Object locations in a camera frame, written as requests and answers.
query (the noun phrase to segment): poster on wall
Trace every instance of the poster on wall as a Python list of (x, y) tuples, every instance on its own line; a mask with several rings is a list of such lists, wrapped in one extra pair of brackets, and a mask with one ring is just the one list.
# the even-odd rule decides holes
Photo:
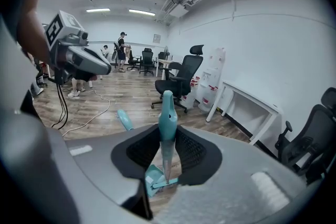
[(160, 43), (160, 41), (161, 41), (161, 35), (154, 34), (153, 42)]

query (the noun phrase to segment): table top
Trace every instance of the table top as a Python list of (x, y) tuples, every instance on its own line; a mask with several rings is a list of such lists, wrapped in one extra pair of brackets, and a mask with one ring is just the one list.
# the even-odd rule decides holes
[(158, 61), (161, 62), (161, 63), (165, 63), (165, 64), (173, 62), (171, 60), (163, 60), (163, 59), (158, 59)]
[(233, 89), (236, 89), (237, 91), (245, 93), (246, 95), (248, 95), (249, 97), (251, 97), (251, 99), (255, 99), (255, 100), (263, 103), (264, 105), (268, 106), (269, 108), (273, 109), (274, 111), (282, 114), (282, 109), (279, 106), (273, 104), (272, 102), (266, 101), (266, 100), (264, 100), (264, 99), (262, 99), (260, 97), (257, 97), (257, 96), (255, 96), (252, 93), (247, 92), (246, 90), (244, 90), (244, 89), (236, 86), (234, 84), (234, 82), (227, 81), (227, 80), (222, 80), (222, 83), (225, 84), (226, 86), (228, 86), (229, 88), (233, 88)]

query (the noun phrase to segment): wooden floor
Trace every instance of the wooden floor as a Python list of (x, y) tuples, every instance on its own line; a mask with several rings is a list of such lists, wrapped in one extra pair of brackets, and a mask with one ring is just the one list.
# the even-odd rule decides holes
[[(102, 80), (93, 81), (92, 89), (89, 88), (88, 83), (85, 84), (87, 91), (96, 90), (97, 93), (110, 100), (110, 109), (85, 127), (69, 132), (65, 136), (65, 139), (95, 137), (123, 132), (124, 128), (117, 118), (118, 109), (123, 109), (127, 112), (134, 127), (157, 123), (157, 116), (161, 111), (161, 105), (156, 105), (154, 109), (151, 109), (151, 102), (159, 100), (160, 95), (155, 89), (154, 82), (156, 79), (160, 79), (160, 77), (161, 75), (156, 78), (151, 74), (144, 76), (143, 73), (139, 74), (137, 71), (127, 71), (126, 73), (112, 72), (108, 76), (103, 76)], [(70, 88), (71, 83), (62, 87), (68, 106), (69, 117), (61, 133), (84, 125), (108, 106), (108, 102), (101, 100), (94, 92), (81, 93), (79, 97), (69, 99), (67, 94)], [(45, 88), (44, 92), (35, 97), (34, 106), (47, 127), (50, 127), (59, 120), (61, 106), (55, 84), (48, 82), (48, 87)], [(211, 123), (207, 123), (205, 121), (207, 113), (203, 113), (196, 105), (188, 114), (185, 114), (183, 109), (178, 107), (175, 107), (175, 109), (178, 114), (179, 125), (206, 130), (245, 142), (249, 141), (248, 137), (239, 128), (228, 119), (223, 118), (219, 112), (214, 114)], [(162, 169), (160, 151), (154, 158), (153, 163)], [(175, 153), (171, 178), (176, 178), (179, 174), (181, 174), (180, 160)], [(175, 191), (176, 186), (165, 187), (160, 189), (150, 199), (154, 214), (162, 209)]]

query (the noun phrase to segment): white sneaker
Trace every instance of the white sneaker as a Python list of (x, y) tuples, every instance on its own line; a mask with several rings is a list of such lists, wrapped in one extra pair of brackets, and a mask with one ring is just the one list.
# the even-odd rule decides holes
[(44, 91), (43, 88), (40, 88), (40, 90), (36, 93), (36, 95), (39, 95), (40, 93), (42, 93)]
[(80, 91), (77, 91), (77, 92), (73, 92), (71, 91), (69, 94), (68, 94), (68, 98), (73, 98), (73, 97), (77, 97), (79, 95)]

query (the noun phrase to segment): fluorescent light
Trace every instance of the fluorescent light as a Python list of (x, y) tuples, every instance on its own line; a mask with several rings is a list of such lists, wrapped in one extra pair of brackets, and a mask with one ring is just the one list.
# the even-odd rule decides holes
[(143, 12), (142, 10), (130, 9), (129, 11), (133, 12), (133, 13), (141, 13), (141, 14), (146, 14), (146, 15), (150, 15), (150, 16), (155, 16), (155, 13)]
[(94, 8), (94, 9), (87, 9), (86, 12), (109, 12), (109, 8)]

